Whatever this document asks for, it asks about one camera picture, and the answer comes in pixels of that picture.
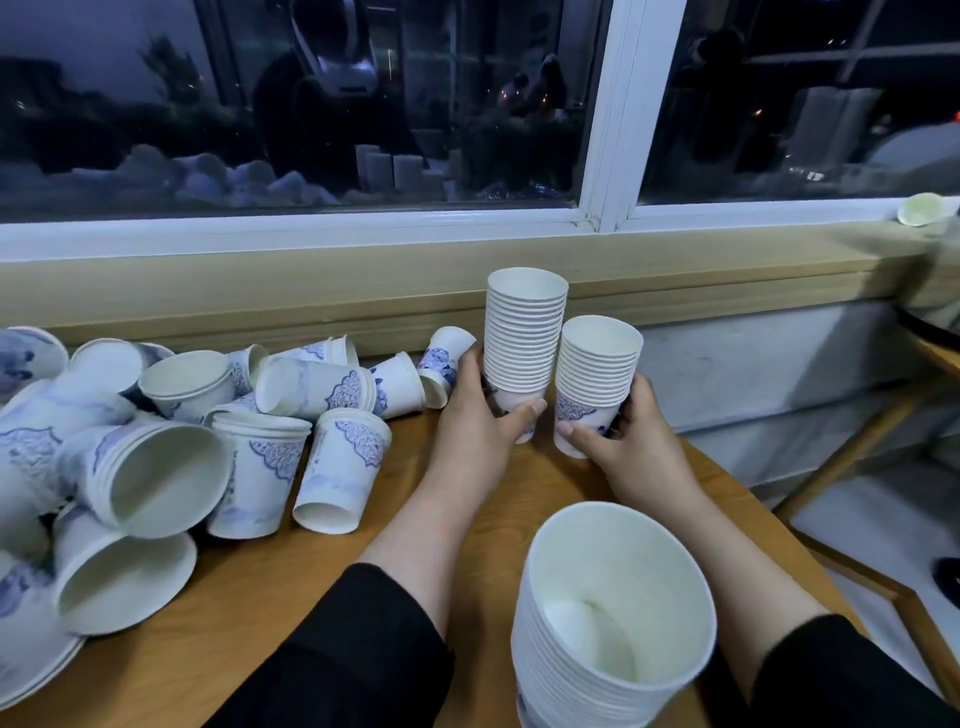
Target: wooden table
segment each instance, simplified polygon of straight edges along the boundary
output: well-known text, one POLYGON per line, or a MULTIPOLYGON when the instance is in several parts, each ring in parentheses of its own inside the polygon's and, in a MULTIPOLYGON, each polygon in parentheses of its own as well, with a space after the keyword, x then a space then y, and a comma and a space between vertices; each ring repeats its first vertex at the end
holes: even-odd
MULTIPOLYGON (((471 530, 456 575, 449 643, 457 667, 437 721, 442 728, 510 728, 516 682, 510 630, 527 548, 564 506, 609 499, 589 462, 554 448, 552 412, 530 444, 516 448, 505 482, 471 530)), ((360 528, 324 536, 292 527, 241 544, 203 544, 180 597, 123 634, 91 640, 48 687, 0 714, 4 728, 192 728, 293 630, 344 567, 390 520, 426 466, 436 413, 392 422, 394 443, 360 528)), ((693 447, 687 456, 704 489, 740 528, 829 609, 860 626, 806 549, 750 493, 693 447)), ((659 728, 708 726, 702 691, 690 688, 659 728)))

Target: black sleeve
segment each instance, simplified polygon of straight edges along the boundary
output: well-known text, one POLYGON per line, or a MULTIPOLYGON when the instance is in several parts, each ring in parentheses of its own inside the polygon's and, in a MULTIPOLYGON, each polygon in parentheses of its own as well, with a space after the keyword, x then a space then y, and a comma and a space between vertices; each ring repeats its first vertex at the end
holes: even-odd
POLYGON ((453 655, 380 568, 354 564, 205 728, 429 728, 453 655))
POLYGON ((767 655, 754 685, 756 726, 941 728, 960 714, 843 617, 804 624, 767 655))

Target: white window frame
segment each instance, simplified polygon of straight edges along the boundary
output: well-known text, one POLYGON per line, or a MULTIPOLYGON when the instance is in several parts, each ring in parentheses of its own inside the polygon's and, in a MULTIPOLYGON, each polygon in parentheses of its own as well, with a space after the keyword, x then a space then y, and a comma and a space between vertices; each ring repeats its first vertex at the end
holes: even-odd
MULTIPOLYGON (((885 0, 874 0, 848 50, 859 58, 960 53, 960 44, 867 48, 885 0)), ((612 0, 594 99, 581 195, 576 206, 327 212, 294 215, 0 224, 0 262, 356 247, 423 242, 590 236, 596 233, 807 225, 890 219, 902 198, 689 205, 637 204, 660 104, 684 18, 678 0, 612 0)), ((776 62, 757 57, 751 62, 776 62)), ((953 208, 960 197, 950 198, 953 208)))

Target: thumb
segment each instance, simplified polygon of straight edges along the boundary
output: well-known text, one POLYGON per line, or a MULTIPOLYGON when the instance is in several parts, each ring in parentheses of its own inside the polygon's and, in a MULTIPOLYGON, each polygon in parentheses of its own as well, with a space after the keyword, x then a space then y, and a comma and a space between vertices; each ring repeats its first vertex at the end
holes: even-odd
POLYGON ((615 441, 608 440, 592 427, 587 427, 581 423, 561 420, 557 423, 557 431, 570 445, 601 468, 616 452, 617 443, 615 441))
POLYGON ((546 410, 546 400, 528 400, 519 404, 509 415, 504 415, 497 422, 503 431, 504 437, 510 442, 520 439, 520 436, 534 426, 537 417, 546 410))

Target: forearm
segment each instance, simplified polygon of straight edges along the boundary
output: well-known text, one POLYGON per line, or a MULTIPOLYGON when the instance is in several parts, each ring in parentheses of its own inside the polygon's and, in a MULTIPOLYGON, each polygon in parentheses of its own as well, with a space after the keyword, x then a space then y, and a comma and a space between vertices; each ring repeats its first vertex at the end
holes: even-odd
POLYGON ((417 490, 357 559, 386 571, 446 635, 453 572, 460 546, 486 499, 486 489, 457 487, 428 471, 417 490))
POLYGON ((718 641, 748 698, 764 658, 800 625, 828 613, 751 541, 695 483, 656 517, 703 570, 717 609, 718 641))

